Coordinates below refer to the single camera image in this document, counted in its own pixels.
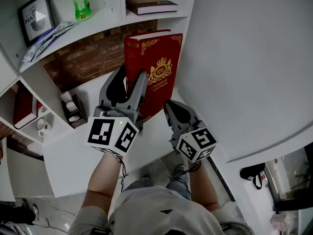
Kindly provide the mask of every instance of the strap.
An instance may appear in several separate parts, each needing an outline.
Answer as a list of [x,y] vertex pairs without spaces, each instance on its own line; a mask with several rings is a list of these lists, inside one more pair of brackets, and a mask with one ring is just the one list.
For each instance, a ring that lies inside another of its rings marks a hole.
[[258,174],[258,177],[259,177],[259,181],[260,181],[260,185],[261,185],[261,186],[257,186],[257,185],[256,185],[256,177],[254,177],[254,179],[252,180],[252,182],[253,182],[254,186],[255,186],[258,190],[260,190],[260,189],[262,188],[262,179],[261,179],[261,175],[260,175],[260,174]]

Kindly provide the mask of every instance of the red book on shelf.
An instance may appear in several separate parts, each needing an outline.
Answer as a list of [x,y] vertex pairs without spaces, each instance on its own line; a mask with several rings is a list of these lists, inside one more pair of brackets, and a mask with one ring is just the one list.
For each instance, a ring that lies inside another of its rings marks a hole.
[[148,74],[144,103],[139,112],[146,121],[171,99],[179,61],[182,34],[170,30],[149,31],[125,37],[127,90],[131,91],[141,70]]
[[37,100],[24,85],[20,85],[15,98],[13,124],[21,129],[37,118]]

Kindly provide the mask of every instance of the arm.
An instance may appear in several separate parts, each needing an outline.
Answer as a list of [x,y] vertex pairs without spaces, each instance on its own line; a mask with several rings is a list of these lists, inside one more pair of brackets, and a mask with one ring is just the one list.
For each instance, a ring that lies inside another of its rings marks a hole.
[[91,175],[82,207],[96,206],[109,213],[121,163],[112,155],[104,154]]
[[192,200],[208,211],[220,209],[216,191],[209,179],[207,172],[203,165],[194,172],[189,173],[190,176],[190,188],[192,193]]

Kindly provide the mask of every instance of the white mug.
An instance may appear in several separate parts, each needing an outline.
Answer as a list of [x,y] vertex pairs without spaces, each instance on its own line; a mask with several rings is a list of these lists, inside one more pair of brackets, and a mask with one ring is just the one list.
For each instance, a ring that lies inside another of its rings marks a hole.
[[51,125],[43,118],[39,119],[37,122],[38,135],[43,137],[51,131]]

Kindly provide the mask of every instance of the framed picture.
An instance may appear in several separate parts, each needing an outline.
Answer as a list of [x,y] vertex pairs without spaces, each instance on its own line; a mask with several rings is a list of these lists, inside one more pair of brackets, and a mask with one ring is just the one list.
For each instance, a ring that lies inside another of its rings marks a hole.
[[49,0],[31,0],[18,9],[18,16],[27,47],[54,27]]

